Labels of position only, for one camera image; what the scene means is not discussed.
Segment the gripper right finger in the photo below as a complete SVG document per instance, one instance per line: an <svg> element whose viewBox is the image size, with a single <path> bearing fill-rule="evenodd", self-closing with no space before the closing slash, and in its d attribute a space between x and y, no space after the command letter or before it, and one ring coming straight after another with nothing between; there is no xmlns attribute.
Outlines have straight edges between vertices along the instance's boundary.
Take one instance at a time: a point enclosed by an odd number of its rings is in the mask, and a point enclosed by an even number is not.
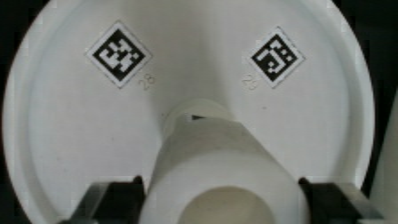
<svg viewBox="0 0 398 224"><path fill-rule="evenodd" d="M300 178L299 185L309 204L311 224L386 223L386 217L352 183L316 183Z"/></svg>

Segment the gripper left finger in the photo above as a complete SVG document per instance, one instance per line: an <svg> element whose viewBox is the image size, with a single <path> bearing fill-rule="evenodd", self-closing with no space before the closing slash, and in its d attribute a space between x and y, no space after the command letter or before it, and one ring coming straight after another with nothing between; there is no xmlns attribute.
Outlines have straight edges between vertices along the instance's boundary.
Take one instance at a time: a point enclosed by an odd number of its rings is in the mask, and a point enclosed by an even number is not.
<svg viewBox="0 0 398 224"><path fill-rule="evenodd" d="M59 224L139 224L146 200L144 181L94 183L73 215Z"/></svg>

